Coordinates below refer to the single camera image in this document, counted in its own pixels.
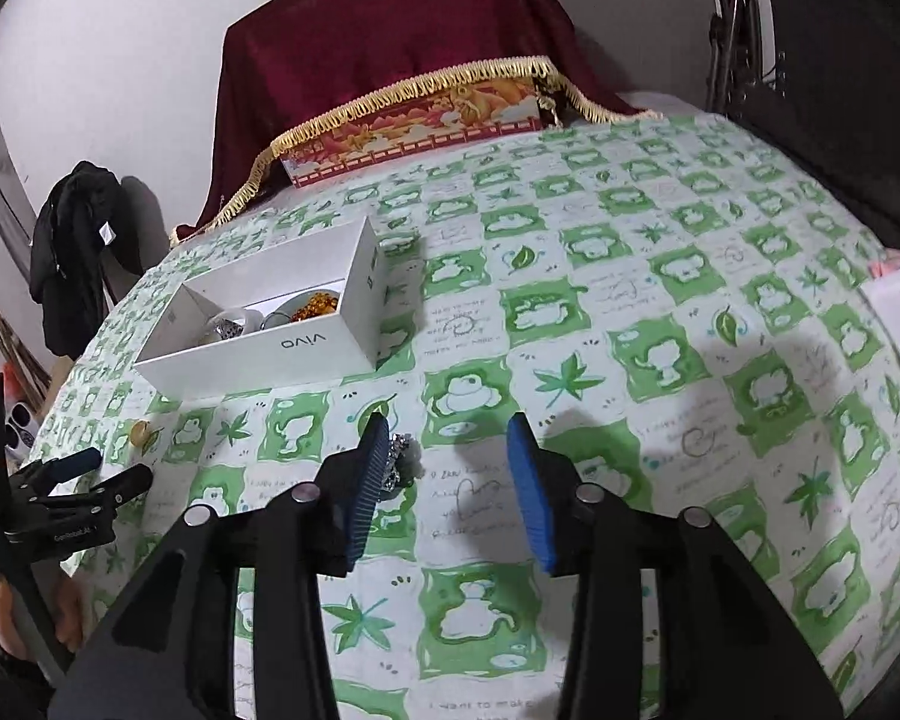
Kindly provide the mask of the silver engraved bangle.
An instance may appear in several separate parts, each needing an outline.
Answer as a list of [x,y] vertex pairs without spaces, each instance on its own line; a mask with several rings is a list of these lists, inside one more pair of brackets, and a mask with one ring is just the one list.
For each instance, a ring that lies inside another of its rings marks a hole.
[[211,342],[232,340],[248,333],[255,333],[263,325],[263,314],[260,310],[238,309],[222,310],[206,325],[205,337]]

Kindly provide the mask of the dark rhinestone brooch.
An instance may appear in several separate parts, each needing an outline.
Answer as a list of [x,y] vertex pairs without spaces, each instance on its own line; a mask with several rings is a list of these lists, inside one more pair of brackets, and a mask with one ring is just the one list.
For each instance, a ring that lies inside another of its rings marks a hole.
[[398,489],[411,488],[421,476],[421,449],[416,439],[409,434],[393,434],[388,445],[382,491],[395,494]]

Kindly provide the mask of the white vivo cardboard box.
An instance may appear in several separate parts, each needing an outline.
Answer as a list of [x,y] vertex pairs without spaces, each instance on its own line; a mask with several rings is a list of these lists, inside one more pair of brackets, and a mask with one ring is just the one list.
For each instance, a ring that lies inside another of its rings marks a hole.
[[310,232],[183,281],[134,370],[180,400],[367,374],[385,282],[370,221]]

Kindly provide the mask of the black hanging jacket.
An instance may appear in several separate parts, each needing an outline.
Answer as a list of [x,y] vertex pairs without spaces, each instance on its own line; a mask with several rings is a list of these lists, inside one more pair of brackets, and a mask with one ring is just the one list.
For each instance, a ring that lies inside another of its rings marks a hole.
[[30,298],[55,356],[75,361],[107,317],[105,249],[131,275],[144,273],[130,195],[112,171],[80,161],[53,185],[30,245]]

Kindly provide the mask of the orange amber pendant tassel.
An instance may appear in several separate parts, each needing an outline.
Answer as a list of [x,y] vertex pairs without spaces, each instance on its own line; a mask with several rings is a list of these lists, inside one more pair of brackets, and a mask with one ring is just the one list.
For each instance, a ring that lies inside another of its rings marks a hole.
[[334,293],[334,291],[320,289],[320,291],[302,294],[292,301],[290,320],[303,322],[315,319],[315,317],[328,316],[338,310],[338,304],[340,304],[340,294]]

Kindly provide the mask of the green frog pattern tablecloth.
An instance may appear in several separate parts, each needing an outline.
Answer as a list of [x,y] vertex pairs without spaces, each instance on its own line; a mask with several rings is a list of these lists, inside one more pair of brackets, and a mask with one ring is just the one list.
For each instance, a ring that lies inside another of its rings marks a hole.
[[[374,374],[205,403],[133,362],[190,278],[365,218],[390,278]],[[628,504],[707,509],[855,709],[900,654],[900,362],[862,288],[877,236],[715,115],[523,133],[289,192],[119,301],[37,439],[144,461],[146,499],[71,561],[89,621],[187,505],[256,509],[383,415],[422,450],[357,571],[322,583],[347,718],[548,718],[566,580],[533,564],[505,426]]]

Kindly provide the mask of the maroon velvet fringed cloth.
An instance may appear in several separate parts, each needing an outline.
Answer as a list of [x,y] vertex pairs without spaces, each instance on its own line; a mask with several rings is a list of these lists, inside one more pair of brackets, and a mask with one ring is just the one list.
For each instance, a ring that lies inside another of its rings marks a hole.
[[642,117],[603,83],[559,0],[271,0],[227,29],[211,188],[181,244],[232,221],[274,187],[272,165],[395,107],[526,83],[549,121]]

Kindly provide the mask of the red orange printed box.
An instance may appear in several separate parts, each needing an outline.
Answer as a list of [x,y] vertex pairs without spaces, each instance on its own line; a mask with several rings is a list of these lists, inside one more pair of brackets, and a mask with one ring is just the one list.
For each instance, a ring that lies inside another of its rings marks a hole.
[[279,154],[295,187],[419,151],[535,132],[543,127],[532,78],[455,86],[393,104]]

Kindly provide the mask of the black folding chair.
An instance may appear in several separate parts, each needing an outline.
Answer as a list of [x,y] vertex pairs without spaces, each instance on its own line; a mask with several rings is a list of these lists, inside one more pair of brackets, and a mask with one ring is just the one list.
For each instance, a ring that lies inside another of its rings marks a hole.
[[900,249],[900,0],[715,0],[706,106]]

